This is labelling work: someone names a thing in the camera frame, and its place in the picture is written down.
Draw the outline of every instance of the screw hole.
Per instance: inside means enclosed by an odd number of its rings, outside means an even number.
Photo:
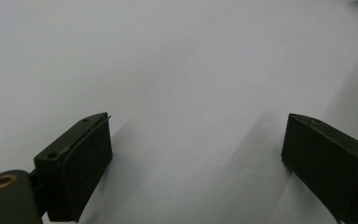
[[[56,158],[57,156],[58,156],[58,154],[55,152],[51,152],[48,154],[48,158],[50,158],[50,159]]]
[[[6,187],[17,179],[16,175],[2,175],[0,176],[0,188]]]

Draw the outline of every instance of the white table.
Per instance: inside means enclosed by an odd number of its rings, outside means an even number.
[[[290,112],[358,139],[358,2],[0,1],[0,172],[104,111],[80,223],[336,223],[280,153]]]

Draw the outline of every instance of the white surface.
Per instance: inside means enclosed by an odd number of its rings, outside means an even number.
[[[290,112],[358,139],[358,2],[0,1],[0,172],[103,111],[80,223],[335,223],[280,153]]]

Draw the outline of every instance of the black plastic part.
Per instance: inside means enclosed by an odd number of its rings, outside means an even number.
[[[48,184],[48,218],[76,221],[112,160],[109,117],[80,120],[34,158],[37,177]]]
[[[48,185],[40,182],[36,170],[33,170],[29,174],[29,177],[34,191],[37,212],[39,216],[42,217],[51,203],[51,199],[48,196]]]
[[[12,170],[0,174],[0,224],[40,224],[28,173]]]
[[[358,223],[357,140],[317,119],[290,114],[282,160],[338,222]]]

